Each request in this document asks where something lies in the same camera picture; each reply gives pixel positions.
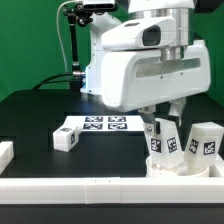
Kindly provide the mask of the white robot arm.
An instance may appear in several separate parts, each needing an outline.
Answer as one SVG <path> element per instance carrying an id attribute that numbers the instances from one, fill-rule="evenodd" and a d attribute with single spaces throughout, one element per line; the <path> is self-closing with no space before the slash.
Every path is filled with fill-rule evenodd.
<path id="1" fill-rule="evenodd" d="M 102 99 L 120 112 L 138 110 L 154 132 L 155 106 L 169 101 L 180 117 L 187 96 L 211 84 L 205 42 L 193 38 L 191 19 L 197 0 L 128 0 L 131 18 L 104 32 Z"/>

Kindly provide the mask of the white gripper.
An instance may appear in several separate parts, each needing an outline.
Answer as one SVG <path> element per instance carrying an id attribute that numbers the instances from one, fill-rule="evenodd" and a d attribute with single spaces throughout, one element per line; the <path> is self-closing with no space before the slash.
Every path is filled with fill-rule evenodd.
<path id="1" fill-rule="evenodd" d="M 170 101 L 168 119 L 182 125 L 183 97 L 206 92 L 211 83 L 209 53 L 203 40 L 186 48 L 184 58 L 161 61 L 159 50 L 109 52 L 102 61 L 102 98 L 111 110 L 139 109 L 148 135 L 160 133 L 156 104 Z"/>

